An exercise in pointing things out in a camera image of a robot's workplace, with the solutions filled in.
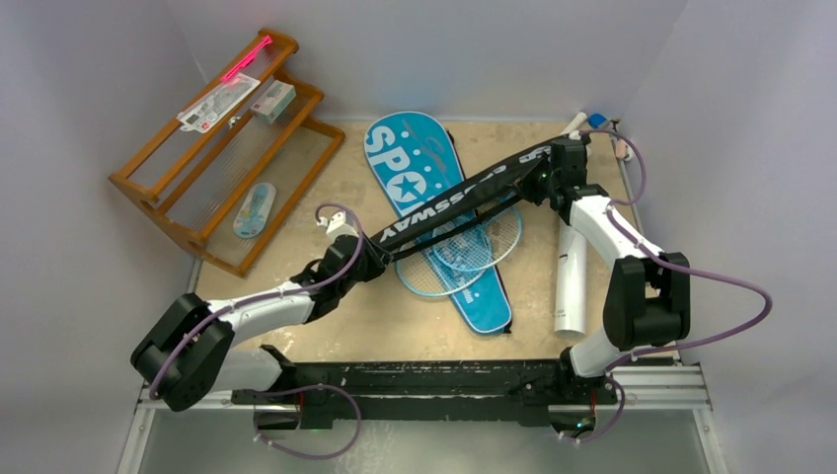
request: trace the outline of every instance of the small box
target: small box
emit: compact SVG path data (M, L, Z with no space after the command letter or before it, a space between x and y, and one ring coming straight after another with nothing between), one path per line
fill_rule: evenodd
M295 97L293 85L274 80L256 103L250 106L250 110L259 119L273 123Z

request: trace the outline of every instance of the pink object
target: pink object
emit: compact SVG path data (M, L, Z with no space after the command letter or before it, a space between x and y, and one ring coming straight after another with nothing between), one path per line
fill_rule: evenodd
M262 49L263 47L267 46L268 44L272 43L272 42L273 42L273 38L271 38L271 37L262 38L262 41L259 42L259 44L257 44L256 47L254 47L252 51L248 52L246 56L244 56L243 58L241 58L240 61L238 61L238 64L233 66L232 69L230 69L229 71L227 71L226 74L221 76L221 82L229 81L230 79L232 79L233 76L236 75L236 73L238 71L240 71L240 70L244 69L245 67L249 66L250 63L253 62L254 59L256 59L256 54L259 53L259 50Z

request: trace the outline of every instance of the beige tabletop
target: beige tabletop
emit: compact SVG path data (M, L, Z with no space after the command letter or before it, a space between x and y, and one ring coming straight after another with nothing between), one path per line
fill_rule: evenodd
M444 125L456 140L467 176L557 135L564 127L556 122L452 121ZM299 273L309 261L321 258L329 245L322 227L314 225L313 212L321 202L348 205L370 235L395 220L395 212L364 160L362 144L369 123L338 126L346 132L345 144L250 274L241 279L203 265L196 289L200 297L229 298L266 290ZM593 135L592 150L588 181L600 184L615 198L625 198L625 186L607 137ZM559 218L547 205L523 202L517 208L523 219L523 234L517 248L497 266L512 308L511 334L473 333L448 297L416 296L390 269L370 283L356 285L338 309L324 318L282 328L245 344L271 344L298 361L555 357L571 343L554 332ZM620 211L634 221L628 208ZM587 255L589 335L601 326L610 271L592 248Z

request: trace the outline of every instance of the black strap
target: black strap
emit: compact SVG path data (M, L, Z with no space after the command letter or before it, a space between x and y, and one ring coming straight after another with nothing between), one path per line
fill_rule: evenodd
M510 197L510 198L506 199L505 201L503 201L500 204L492 207L491 209L489 209L489 210L487 210L483 213L478 213L476 218L474 218L473 220L469 220L468 222L460 225L459 227L456 227L455 229L449 230L449 231L445 232L444 234L439 234L439 235L437 235L435 237L431 237L431 238L429 238L429 239L427 239L423 242L417 243L409 249L405 249L405 250L402 250L400 252L395 252L395 253L392 254L393 262L398 262L399 260L405 259L406 257L409 257L410 255L412 255L416 252L420 252L420 251L422 251L422 250L424 250L428 247L432 247L433 245L438 244L439 242L447 240L447 239L449 239L449 238L451 238L451 237L453 237L457 234L461 234L462 232L465 232L468 229L472 229L472 228L478 226L479 224L491 219L492 217L495 217L496 215L498 215L501 212L503 212L504 210L512 207L513 205L517 204L518 202L520 202L520 195L514 195L513 197Z

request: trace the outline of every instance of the gray wall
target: gray wall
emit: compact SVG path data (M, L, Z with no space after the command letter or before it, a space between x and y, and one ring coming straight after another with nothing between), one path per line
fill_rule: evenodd
M837 3L691 1L625 115L650 171L647 233L774 294L754 330L692 351L733 472L837 461ZM760 298L695 282L693 337Z
M445 119L621 114L686 0L169 0L212 77L270 26L320 86L321 117L418 109Z
M202 80L153 0L0 3L0 459L114 472L190 258L107 181Z

